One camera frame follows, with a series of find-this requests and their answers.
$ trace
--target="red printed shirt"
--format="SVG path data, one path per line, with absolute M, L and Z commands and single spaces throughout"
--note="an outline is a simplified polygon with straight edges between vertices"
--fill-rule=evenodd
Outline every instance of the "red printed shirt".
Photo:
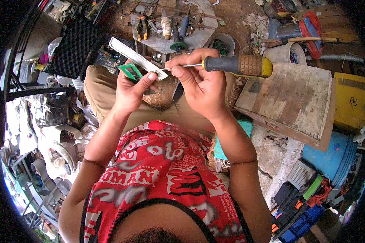
M 238 205 L 207 165 L 209 147 L 209 138 L 165 121 L 128 131 L 85 201 L 80 241 L 107 243 L 128 214 L 167 203 L 188 214 L 209 242 L 253 242 Z

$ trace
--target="tan pants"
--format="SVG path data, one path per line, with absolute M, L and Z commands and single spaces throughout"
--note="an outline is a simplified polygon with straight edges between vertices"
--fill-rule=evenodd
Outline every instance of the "tan pants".
M 84 81 L 85 96 L 92 107 L 93 113 L 101 123 L 107 116 L 116 100 L 117 76 L 111 74 L 105 67 L 100 65 L 88 66 Z M 226 73 L 226 102 L 232 95 L 235 76 Z M 152 120 L 164 120 L 175 123 L 183 128 L 192 128 L 209 138 L 213 137 L 214 128 L 211 122 L 195 112 L 188 104 L 183 95 L 176 105 L 161 112 L 146 102 L 131 113 L 123 129 L 123 134 L 142 123 Z

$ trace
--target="screwdriver shaft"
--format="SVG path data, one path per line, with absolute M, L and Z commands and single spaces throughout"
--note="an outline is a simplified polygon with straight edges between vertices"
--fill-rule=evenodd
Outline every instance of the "screwdriver shaft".
M 193 65 L 183 65 L 183 67 L 189 67 L 189 66 L 201 66 L 202 64 L 199 63 L 199 64 L 193 64 Z M 157 71 L 163 71 L 163 70 L 168 70 L 168 69 L 171 69 L 171 68 L 162 68 L 162 69 L 158 69 Z

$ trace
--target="blue-handled tool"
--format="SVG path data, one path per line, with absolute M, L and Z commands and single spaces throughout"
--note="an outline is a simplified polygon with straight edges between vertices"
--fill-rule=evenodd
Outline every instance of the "blue-handled tool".
M 185 37 L 186 31 L 188 29 L 188 23 L 189 23 L 188 14 L 189 14 L 189 10 L 191 9 L 191 6 L 192 6 L 192 3 L 189 4 L 188 12 L 186 13 L 186 16 L 184 17 L 184 20 L 183 20 L 182 25 L 181 25 L 181 29 L 180 29 L 180 37 L 181 38 Z

